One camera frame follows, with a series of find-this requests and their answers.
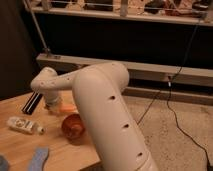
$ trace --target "speckled floor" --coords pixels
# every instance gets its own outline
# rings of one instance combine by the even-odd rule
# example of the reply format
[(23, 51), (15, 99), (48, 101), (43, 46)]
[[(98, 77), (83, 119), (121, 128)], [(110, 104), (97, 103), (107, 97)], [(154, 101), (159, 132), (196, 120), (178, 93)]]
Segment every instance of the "speckled floor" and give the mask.
[[(152, 101), (131, 96), (124, 96), (124, 99), (136, 121)], [(176, 101), (170, 102), (170, 106), (177, 113), (180, 127), (207, 149), (213, 164), (213, 106)], [(155, 100), (139, 126), (159, 170), (206, 170), (204, 151), (177, 129), (174, 114), (165, 100)]]

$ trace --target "black cable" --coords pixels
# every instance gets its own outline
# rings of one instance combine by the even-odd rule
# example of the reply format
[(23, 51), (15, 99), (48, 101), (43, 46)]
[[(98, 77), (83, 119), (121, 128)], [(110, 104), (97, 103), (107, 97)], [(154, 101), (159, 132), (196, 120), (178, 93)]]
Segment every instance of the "black cable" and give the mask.
[(177, 113), (174, 111), (174, 109), (171, 108), (171, 106), (169, 105), (169, 101), (171, 99), (171, 96), (172, 96), (172, 87), (170, 87), (169, 89), (169, 97), (166, 101), (166, 104), (167, 104), (167, 107), (170, 111), (173, 112), (174, 116), (175, 116), (175, 122), (176, 122), (176, 126), (177, 128), (186, 136), (188, 137), (196, 146), (198, 146), (199, 148), (201, 148), (204, 152), (205, 152), (205, 155), (206, 155), (206, 160), (207, 160), (207, 171), (212, 171), (212, 166), (210, 164), (210, 161), (209, 161), (209, 157), (208, 157), (208, 153), (207, 153), (207, 150), (201, 146), (200, 144), (198, 144), (188, 133), (186, 133), (179, 125), (178, 123), (178, 119), (177, 119)]
[(186, 52), (185, 52), (185, 54), (184, 54), (183, 62), (182, 62), (182, 64), (181, 64), (179, 70), (172, 76), (172, 78), (171, 78), (171, 80), (170, 80), (170, 83), (172, 83), (172, 82), (174, 81), (174, 79), (180, 74), (180, 72), (182, 71), (184, 65), (186, 64), (186, 61), (187, 61), (187, 59), (188, 59), (188, 57), (189, 57), (189, 52), (190, 52), (190, 50), (191, 50), (192, 42), (193, 42), (194, 37), (195, 37), (195, 35), (196, 35), (196, 33), (197, 33), (197, 29), (198, 29), (198, 27), (199, 27), (199, 25), (200, 25), (200, 21), (201, 21), (202, 18), (203, 18), (203, 17), (200, 17), (200, 18), (199, 18), (198, 23), (197, 23), (197, 24), (195, 25), (195, 27), (194, 27), (194, 30), (193, 30), (192, 35), (191, 35), (191, 37), (190, 37), (190, 40), (189, 40), (189, 42), (188, 42), (188, 46), (187, 46)]
[(161, 90), (159, 90), (154, 98), (152, 99), (152, 101), (150, 102), (149, 106), (146, 108), (145, 112), (141, 115), (140, 119), (137, 121), (137, 124), (139, 125), (140, 122), (143, 120), (144, 116), (148, 113), (149, 109), (151, 108), (152, 104), (154, 103), (154, 101), (157, 99), (157, 97), (160, 95)]

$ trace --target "wire rack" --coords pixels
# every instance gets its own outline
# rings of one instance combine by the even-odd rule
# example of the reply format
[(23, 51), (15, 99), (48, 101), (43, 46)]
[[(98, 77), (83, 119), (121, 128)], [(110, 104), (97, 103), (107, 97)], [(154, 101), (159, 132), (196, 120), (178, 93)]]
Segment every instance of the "wire rack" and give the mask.
[[(42, 1), (50, 4), (45, 10)], [(206, 18), (213, 25), (213, 5), (210, 0), (31, 0), (35, 10), (66, 12), (108, 12), (124, 16), (172, 16), (181, 18)]]

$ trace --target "wooden table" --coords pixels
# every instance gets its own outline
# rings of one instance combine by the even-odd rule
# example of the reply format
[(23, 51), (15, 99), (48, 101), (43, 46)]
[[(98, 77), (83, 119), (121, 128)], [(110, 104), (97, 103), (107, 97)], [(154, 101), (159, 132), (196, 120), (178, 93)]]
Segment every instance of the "wooden table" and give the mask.
[[(76, 171), (99, 161), (88, 134), (71, 144), (61, 131), (63, 117), (48, 113), (43, 99), (32, 115), (23, 114), (21, 109), (30, 96), (31, 93), (0, 101), (0, 154), (8, 160), (10, 171), (27, 170), (37, 147), (49, 148), (45, 171)], [(73, 103), (70, 91), (63, 92), (62, 97), (65, 102)], [(10, 130), (6, 124), (10, 116), (36, 121), (46, 131), (43, 135), (26, 135)]]

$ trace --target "wall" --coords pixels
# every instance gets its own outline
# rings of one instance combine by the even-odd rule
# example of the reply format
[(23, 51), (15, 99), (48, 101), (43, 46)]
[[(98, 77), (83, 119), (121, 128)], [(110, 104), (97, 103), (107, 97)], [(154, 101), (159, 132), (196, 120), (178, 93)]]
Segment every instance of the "wall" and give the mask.
[(21, 0), (2, 0), (0, 5), (0, 99), (30, 90), (36, 75), (37, 55), (21, 18)]

